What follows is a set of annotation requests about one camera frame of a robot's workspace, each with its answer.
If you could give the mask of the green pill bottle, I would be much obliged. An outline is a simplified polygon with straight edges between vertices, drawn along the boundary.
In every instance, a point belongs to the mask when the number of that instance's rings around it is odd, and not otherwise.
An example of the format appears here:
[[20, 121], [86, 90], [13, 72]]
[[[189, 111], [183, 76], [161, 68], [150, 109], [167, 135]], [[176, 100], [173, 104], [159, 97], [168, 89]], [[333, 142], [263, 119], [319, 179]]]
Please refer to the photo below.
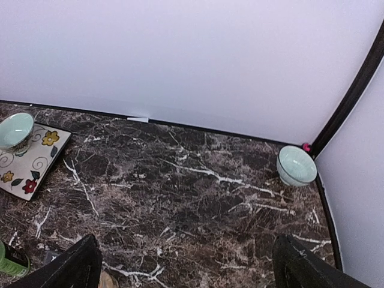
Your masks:
[[1, 272], [15, 277], [24, 277], [30, 271], [30, 260], [12, 246], [1, 241]]

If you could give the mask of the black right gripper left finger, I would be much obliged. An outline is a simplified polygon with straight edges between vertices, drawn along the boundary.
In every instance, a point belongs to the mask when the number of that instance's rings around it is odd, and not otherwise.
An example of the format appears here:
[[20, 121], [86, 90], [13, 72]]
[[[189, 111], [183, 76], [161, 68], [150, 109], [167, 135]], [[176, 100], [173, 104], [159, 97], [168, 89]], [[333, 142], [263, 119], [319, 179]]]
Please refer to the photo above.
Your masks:
[[48, 265], [35, 271], [28, 287], [98, 287], [101, 251], [93, 234], [84, 236]]

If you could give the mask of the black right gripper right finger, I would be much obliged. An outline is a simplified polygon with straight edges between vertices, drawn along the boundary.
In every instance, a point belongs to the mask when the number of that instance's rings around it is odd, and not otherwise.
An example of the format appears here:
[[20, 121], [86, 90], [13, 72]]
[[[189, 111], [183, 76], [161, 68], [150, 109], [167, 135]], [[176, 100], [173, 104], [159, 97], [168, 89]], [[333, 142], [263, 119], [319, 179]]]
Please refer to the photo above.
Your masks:
[[276, 238], [272, 262], [277, 287], [367, 287], [318, 258], [290, 235]]

